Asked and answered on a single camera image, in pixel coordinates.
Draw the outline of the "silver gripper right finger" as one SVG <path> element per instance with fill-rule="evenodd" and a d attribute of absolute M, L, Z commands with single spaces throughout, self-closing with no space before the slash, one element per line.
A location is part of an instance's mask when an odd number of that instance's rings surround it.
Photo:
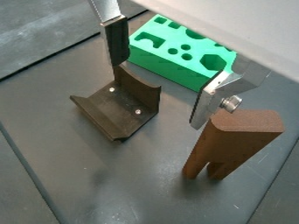
<path fill-rule="evenodd" d="M 243 55 L 232 63 L 232 73 L 219 71 L 200 88 L 189 124 L 198 130 L 219 109 L 232 113 L 242 99 L 238 94 L 260 86 L 271 70 Z"/>

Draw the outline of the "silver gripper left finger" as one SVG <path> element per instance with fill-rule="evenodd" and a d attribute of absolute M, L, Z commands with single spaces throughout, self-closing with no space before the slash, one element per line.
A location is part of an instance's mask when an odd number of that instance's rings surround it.
<path fill-rule="evenodd" d="M 120 12 L 117 0 L 88 0 L 88 4 L 107 41 L 111 65 L 119 66 L 129 56 L 127 17 Z"/>

